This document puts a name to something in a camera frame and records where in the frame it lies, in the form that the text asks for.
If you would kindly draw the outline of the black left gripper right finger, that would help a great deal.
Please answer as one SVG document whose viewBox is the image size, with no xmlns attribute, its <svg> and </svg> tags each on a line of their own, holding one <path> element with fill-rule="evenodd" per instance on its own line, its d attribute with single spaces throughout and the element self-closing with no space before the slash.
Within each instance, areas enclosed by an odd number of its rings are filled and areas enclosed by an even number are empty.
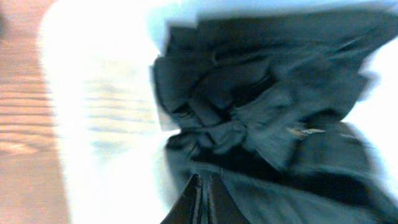
<svg viewBox="0 0 398 224">
<path fill-rule="evenodd" d="M 211 175 L 208 190 L 209 224 L 250 224 L 218 175 Z"/>
</svg>

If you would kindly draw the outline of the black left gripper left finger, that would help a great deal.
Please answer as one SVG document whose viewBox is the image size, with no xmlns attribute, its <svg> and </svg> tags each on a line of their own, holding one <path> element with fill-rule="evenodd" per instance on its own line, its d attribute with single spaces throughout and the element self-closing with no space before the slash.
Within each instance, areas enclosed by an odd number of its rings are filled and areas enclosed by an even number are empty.
<svg viewBox="0 0 398 224">
<path fill-rule="evenodd" d="M 202 204 L 203 179 L 193 174 L 160 224 L 201 224 Z"/>
</svg>

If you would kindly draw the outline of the large black garment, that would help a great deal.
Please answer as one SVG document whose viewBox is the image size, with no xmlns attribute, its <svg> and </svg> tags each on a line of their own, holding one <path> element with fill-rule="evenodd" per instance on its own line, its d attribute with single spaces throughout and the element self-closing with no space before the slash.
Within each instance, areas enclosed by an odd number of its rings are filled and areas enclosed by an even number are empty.
<svg viewBox="0 0 398 224">
<path fill-rule="evenodd" d="M 396 223 L 397 205 L 344 122 L 365 59 L 397 35 L 369 9 L 203 18 L 169 26 L 155 94 L 180 128 L 165 146 L 181 194 L 218 175 L 250 223 Z"/>
</svg>

